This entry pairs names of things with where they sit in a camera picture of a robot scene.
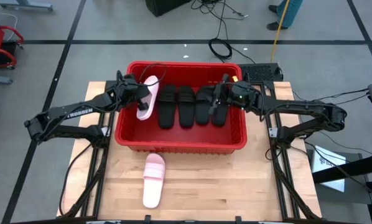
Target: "black box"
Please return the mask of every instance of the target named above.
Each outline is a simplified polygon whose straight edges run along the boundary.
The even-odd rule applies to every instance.
[[[146,6],[155,16],[161,16],[190,1],[191,0],[146,0]]]

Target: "gray floor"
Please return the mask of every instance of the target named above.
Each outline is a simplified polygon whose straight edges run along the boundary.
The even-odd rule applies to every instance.
[[[80,0],[51,2],[54,12],[1,8],[0,12],[18,17],[17,28],[27,40],[65,40]],[[243,21],[226,22],[230,39],[274,38],[275,32],[266,30],[265,25],[276,17],[266,6],[279,1],[227,2],[249,15]],[[353,2],[372,39],[372,0]],[[1,24],[12,26],[13,22],[13,18],[0,15]],[[210,15],[192,11],[190,4],[156,18],[142,0],[87,0],[74,39],[210,39],[217,32],[218,21]],[[346,0],[305,0],[294,25],[283,31],[280,39],[364,40]],[[0,222],[30,143],[23,122],[41,111],[63,47],[25,45],[25,50],[17,52],[16,69],[0,70],[0,75],[14,80],[10,86],[0,85]],[[271,45],[234,47],[247,49],[243,52],[258,63],[270,59]],[[125,72],[128,64],[135,60],[219,62],[205,44],[71,45],[52,106],[82,101],[89,81],[112,80],[117,69]],[[230,61],[248,63],[238,54]],[[372,83],[372,56],[366,45],[279,45],[275,61],[294,91],[306,99],[361,89]],[[343,108],[348,111],[345,130],[329,135],[344,145],[372,152],[370,102],[365,98],[345,104]],[[322,134],[314,134],[310,142],[333,151],[359,152],[336,146]],[[71,140],[55,139],[37,148],[12,222],[55,217],[72,144]],[[320,201],[320,206],[329,220],[370,222],[366,208],[361,205]]]

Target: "red plastic bin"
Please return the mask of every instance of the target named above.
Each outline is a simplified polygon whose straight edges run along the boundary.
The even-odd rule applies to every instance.
[[[127,74],[134,74],[138,80],[142,71],[152,63],[166,65],[167,73],[159,84],[160,88],[170,84],[177,87],[188,85],[196,92],[201,86],[220,82],[224,73],[241,80],[239,66],[232,63],[133,62],[128,66]],[[164,70],[163,65],[152,66],[146,71],[144,79],[149,75],[160,79]],[[234,107],[229,108],[223,127],[209,122],[205,126],[195,123],[190,129],[180,127],[178,109],[171,129],[159,127],[156,108],[145,121],[136,118],[136,110],[136,105],[121,110],[115,132],[117,143],[133,151],[231,154],[247,143],[244,111]]]

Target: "black slide sandal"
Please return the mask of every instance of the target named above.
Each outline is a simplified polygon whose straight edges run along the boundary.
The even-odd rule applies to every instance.
[[[194,124],[196,97],[190,86],[181,86],[178,92],[179,124],[182,128],[191,128]]]
[[[212,124],[218,127],[222,127],[223,125],[225,125],[226,117],[228,116],[228,109],[229,106],[227,104],[219,104],[214,115],[212,116]]]
[[[172,128],[176,110],[176,86],[167,85],[161,89],[157,98],[157,109],[160,128]]]
[[[196,93],[196,123],[207,125],[210,121],[209,110],[212,106],[213,86],[203,86]]]

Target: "wooden table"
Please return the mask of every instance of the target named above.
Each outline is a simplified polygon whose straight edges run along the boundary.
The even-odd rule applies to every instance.
[[[104,87],[105,82],[90,82],[85,100],[104,92]],[[277,99],[293,100],[290,83],[277,82],[275,90]],[[80,126],[97,124],[98,117],[97,113],[82,116]],[[281,114],[281,121],[283,126],[299,123],[294,114]],[[142,204],[142,173],[147,153],[120,146],[113,134],[98,218],[143,220],[145,215],[151,215],[152,220],[230,221],[241,216],[244,221],[281,221],[272,162],[264,156],[269,149],[266,123],[248,113],[246,124],[247,145],[231,155],[161,154],[167,170],[156,209],[147,209]],[[75,140],[71,160],[88,144],[85,139]],[[301,139],[292,145],[305,150]],[[70,209],[85,188],[91,152],[90,149],[82,155],[70,171],[63,198],[64,211]],[[293,149],[288,150],[288,155],[296,191],[312,211],[321,216],[307,156]],[[291,203],[285,188],[284,194],[291,217]],[[91,194],[90,205],[94,199],[95,192]]]

